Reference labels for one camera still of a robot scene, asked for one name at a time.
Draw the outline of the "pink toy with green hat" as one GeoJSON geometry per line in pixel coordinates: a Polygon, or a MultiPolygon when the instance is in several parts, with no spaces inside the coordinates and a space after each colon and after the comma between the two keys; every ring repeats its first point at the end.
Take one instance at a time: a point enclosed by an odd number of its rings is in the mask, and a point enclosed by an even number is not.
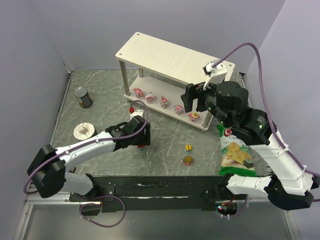
{"type": "Polygon", "coordinates": [[[191,122],[197,122],[200,119],[200,115],[197,112],[190,112],[188,117],[191,122]]]}

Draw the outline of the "red cherry toy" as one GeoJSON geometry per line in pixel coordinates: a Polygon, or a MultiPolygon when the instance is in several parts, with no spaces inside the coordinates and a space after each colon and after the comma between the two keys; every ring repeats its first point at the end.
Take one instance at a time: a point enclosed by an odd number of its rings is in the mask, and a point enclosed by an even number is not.
{"type": "Polygon", "coordinates": [[[138,145],[137,149],[140,151],[143,151],[145,149],[145,147],[146,147],[145,145],[138,145]]]}

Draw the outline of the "pink toy with blue bows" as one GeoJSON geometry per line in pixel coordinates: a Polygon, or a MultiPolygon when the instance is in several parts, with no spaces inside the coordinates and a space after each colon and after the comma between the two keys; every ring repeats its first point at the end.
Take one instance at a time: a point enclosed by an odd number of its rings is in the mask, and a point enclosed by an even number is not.
{"type": "Polygon", "coordinates": [[[173,109],[174,109],[174,111],[175,111],[175,113],[176,113],[177,115],[181,115],[181,114],[183,114],[183,113],[185,112],[183,106],[182,106],[182,105],[179,105],[179,104],[174,105],[174,106],[173,106],[173,109]]]}

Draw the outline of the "pink white toy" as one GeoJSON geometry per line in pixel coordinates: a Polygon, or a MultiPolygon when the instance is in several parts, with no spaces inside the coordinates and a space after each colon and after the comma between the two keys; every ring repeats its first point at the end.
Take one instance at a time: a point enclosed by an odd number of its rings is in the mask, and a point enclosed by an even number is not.
{"type": "Polygon", "coordinates": [[[164,96],[161,96],[160,97],[160,106],[163,108],[163,109],[166,109],[168,107],[168,99],[165,98],[164,96]]]}
{"type": "Polygon", "coordinates": [[[155,101],[156,96],[152,92],[150,92],[144,96],[144,99],[148,104],[152,104],[155,101]]]}

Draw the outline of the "pink round toy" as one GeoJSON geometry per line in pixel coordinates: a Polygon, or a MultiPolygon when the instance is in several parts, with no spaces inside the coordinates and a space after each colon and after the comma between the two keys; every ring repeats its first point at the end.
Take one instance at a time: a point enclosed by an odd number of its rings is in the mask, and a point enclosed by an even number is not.
{"type": "Polygon", "coordinates": [[[140,88],[134,88],[133,93],[137,98],[142,98],[144,96],[144,93],[140,88]]]}

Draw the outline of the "olive brown pink toy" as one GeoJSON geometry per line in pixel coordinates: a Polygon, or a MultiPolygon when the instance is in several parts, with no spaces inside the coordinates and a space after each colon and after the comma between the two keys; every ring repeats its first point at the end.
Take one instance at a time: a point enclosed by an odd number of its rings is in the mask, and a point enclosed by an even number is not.
{"type": "Polygon", "coordinates": [[[186,156],[182,161],[186,166],[190,166],[194,160],[191,156],[186,156]]]}

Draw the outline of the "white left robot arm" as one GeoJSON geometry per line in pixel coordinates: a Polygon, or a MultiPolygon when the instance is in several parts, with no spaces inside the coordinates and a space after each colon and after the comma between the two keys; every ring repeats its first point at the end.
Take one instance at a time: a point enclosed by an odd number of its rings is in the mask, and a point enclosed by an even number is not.
{"type": "Polygon", "coordinates": [[[95,178],[88,173],[71,173],[71,170],[102,154],[129,146],[150,145],[150,129],[148,120],[138,115],[129,122],[110,126],[96,136],[72,145],[53,148],[47,144],[40,148],[27,169],[26,181],[34,184],[42,198],[70,192],[94,199],[102,193],[95,178]]]}

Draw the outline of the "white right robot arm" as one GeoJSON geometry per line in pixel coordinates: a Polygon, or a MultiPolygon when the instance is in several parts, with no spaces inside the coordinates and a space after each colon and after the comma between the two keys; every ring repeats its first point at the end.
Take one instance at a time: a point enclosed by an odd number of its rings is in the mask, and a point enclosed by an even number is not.
{"type": "Polygon", "coordinates": [[[219,189],[229,195],[267,198],[282,210],[306,209],[312,205],[312,189],[320,178],[299,166],[285,146],[276,125],[267,114],[248,105],[249,92],[237,82],[188,84],[181,95],[184,110],[189,113],[197,100],[196,110],[208,111],[238,139],[256,151],[273,174],[265,177],[227,174],[219,189]]]}

